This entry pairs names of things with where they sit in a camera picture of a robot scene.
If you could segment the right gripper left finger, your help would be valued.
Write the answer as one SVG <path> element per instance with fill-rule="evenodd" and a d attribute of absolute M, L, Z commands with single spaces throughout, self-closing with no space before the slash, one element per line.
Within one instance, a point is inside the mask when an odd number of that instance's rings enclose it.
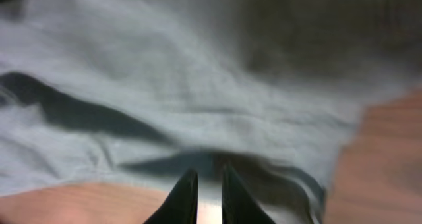
<path fill-rule="evenodd" d="M 189 169 L 144 224 L 196 224 L 197 211 L 198 174 Z"/>

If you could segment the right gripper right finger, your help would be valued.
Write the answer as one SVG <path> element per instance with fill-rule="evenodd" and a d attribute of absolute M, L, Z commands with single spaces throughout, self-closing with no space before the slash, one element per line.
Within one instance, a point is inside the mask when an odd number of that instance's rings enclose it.
<path fill-rule="evenodd" d="M 236 170 L 227 165 L 222 177 L 223 224 L 275 224 L 247 190 Z"/>

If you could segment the grey shorts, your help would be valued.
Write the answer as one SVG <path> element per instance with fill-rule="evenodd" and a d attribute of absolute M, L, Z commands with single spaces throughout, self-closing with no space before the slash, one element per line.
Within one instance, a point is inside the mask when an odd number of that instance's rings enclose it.
<path fill-rule="evenodd" d="M 366 108 L 421 84 L 421 0 L 1 0 L 1 195 L 101 181 L 320 223 Z"/>

